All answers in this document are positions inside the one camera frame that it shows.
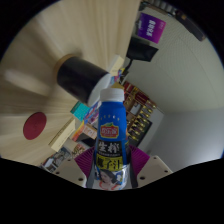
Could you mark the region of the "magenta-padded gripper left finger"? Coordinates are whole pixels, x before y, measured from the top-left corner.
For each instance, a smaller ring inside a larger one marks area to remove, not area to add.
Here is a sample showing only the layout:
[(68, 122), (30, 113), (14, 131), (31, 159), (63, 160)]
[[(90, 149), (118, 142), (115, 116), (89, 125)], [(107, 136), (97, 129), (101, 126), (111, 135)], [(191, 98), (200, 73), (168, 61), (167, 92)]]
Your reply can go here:
[(87, 149), (75, 159), (65, 159), (54, 174), (83, 188), (94, 182), (94, 148)]

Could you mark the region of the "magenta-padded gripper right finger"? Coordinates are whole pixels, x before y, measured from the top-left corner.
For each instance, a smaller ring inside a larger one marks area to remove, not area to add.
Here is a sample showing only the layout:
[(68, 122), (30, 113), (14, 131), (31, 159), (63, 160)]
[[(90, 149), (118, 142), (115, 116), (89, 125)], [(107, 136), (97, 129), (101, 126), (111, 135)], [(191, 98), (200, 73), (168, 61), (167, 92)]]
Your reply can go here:
[(146, 186), (172, 174), (172, 170), (159, 156), (149, 156), (134, 146), (131, 146), (130, 149), (130, 183), (133, 189)]

